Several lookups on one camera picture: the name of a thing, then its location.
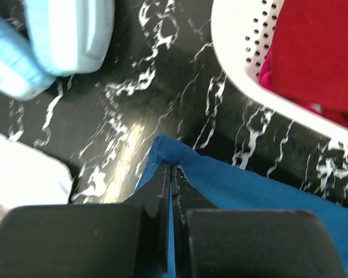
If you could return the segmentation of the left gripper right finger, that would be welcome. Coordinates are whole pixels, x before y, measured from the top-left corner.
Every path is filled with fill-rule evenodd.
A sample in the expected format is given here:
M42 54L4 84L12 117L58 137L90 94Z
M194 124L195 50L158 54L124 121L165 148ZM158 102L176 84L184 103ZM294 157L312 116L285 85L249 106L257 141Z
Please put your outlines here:
M172 172L177 277L344 277L331 236L301 210L224 210Z

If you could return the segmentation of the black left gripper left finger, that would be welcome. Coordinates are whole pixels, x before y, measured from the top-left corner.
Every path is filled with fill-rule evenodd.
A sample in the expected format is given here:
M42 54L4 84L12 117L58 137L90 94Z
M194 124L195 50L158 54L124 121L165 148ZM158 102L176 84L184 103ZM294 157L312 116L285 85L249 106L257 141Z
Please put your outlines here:
M162 162L122 203L10 210L0 222L0 277L162 277L170 177Z

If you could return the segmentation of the navy blue t shirt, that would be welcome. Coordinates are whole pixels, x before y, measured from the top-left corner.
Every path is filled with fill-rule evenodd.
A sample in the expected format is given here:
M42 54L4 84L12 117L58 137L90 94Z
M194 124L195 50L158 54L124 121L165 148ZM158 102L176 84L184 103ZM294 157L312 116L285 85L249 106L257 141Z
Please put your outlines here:
M179 164L192 185L221 209L294 209L315 214L328 228L348 277L348 208L225 162L201 156L179 140L159 134L136 189L166 160Z

